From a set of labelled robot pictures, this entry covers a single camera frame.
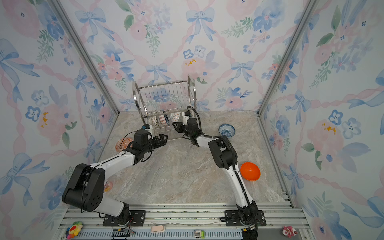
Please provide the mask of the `orange patterned bowl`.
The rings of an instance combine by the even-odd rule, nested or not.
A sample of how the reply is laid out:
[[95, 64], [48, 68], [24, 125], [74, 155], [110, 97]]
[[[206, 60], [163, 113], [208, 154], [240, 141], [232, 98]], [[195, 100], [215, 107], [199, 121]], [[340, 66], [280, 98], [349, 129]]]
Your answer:
[[116, 145], [115, 145], [115, 150], [120, 153], [122, 152], [123, 150], [125, 150], [128, 145], [133, 141], [132, 138], [129, 138], [129, 137], [125, 137], [125, 138], [122, 138], [120, 139]]

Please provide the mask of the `white maroon patterned bowl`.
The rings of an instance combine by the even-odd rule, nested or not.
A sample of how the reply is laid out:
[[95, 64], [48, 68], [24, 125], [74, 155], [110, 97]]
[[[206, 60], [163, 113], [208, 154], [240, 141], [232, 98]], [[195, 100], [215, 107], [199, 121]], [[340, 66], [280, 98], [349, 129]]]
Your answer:
[[151, 117], [151, 122], [152, 122], [152, 125], [153, 125], [154, 127], [158, 127], [158, 126], [159, 126], [159, 124], [158, 124], [158, 120], [157, 120], [156, 117]]

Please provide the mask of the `dark blue patterned bowl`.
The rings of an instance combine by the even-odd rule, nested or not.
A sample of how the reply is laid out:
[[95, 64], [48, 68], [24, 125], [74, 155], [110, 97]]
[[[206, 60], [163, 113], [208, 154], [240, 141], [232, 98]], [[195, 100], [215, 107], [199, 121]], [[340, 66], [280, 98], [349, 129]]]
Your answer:
[[170, 125], [170, 119], [168, 118], [168, 115], [160, 115], [159, 121], [162, 127], [166, 127]]

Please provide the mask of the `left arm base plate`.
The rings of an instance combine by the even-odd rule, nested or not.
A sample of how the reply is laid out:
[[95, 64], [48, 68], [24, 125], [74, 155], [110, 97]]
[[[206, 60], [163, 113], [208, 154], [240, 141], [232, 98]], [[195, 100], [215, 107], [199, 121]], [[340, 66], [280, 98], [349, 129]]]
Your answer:
[[142, 227], [146, 218], [145, 210], [123, 211], [118, 217], [106, 215], [104, 217], [104, 227]]

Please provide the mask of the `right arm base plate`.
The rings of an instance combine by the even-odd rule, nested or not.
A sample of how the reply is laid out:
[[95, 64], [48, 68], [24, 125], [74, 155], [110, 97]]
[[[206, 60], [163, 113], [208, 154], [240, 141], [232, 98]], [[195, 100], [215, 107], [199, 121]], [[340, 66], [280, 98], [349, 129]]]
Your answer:
[[257, 227], [265, 227], [267, 225], [266, 217], [263, 211], [258, 211], [255, 217], [241, 215], [240, 211], [226, 210], [224, 216], [220, 218], [227, 227], [251, 227], [255, 224]]

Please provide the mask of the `blue white floral bowl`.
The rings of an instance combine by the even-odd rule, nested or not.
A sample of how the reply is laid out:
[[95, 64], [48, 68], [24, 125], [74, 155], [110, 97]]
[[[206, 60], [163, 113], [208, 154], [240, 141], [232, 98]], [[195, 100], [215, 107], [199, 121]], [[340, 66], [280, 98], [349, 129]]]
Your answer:
[[227, 138], [231, 138], [236, 134], [236, 129], [230, 124], [222, 124], [219, 126], [219, 134]]

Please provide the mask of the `pale green patterned bowl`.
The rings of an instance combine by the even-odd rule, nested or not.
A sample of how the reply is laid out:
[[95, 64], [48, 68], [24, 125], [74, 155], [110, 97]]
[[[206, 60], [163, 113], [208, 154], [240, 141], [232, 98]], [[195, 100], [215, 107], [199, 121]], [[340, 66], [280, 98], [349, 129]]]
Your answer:
[[180, 119], [180, 115], [181, 115], [180, 112], [178, 112], [178, 113], [171, 113], [171, 121], [172, 121], [172, 123], [178, 122], [179, 119]]

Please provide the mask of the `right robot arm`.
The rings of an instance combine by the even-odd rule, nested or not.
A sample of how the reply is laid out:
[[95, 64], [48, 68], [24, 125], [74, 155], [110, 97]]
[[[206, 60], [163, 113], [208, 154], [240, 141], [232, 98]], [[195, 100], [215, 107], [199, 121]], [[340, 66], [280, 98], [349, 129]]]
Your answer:
[[250, 230], [265, 227], [267, 223], [264, 212], [258, 208], [241, 177], [235, 148], [227, 137], [204, 134], [200, 123], [198, 119], [188, 117], [182, 123], [173, 123], [173, 127], [177, 133], [191, 140], [193, 145], [208, 148], [211, 151], [215, 164], [224, 171], [234, 192], [240, 224]]

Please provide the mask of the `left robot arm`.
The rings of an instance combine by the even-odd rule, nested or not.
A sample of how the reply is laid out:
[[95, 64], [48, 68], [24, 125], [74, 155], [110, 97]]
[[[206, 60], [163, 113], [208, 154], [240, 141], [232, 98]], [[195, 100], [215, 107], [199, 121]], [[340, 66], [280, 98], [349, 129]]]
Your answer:
[[105, 197], [105, 184], [123, 169], [148, 160], [145, 155], [151, 156], [167, 141], [167, 135], [152, 136], [148, 129], [137, 130], [134, 140], [114, 157], [91, 165], [77, 165], [62, 195], [63, 203], [83, 212], [98, 213], [118, 226], [128, 225], [133, 219], [129, 204]]

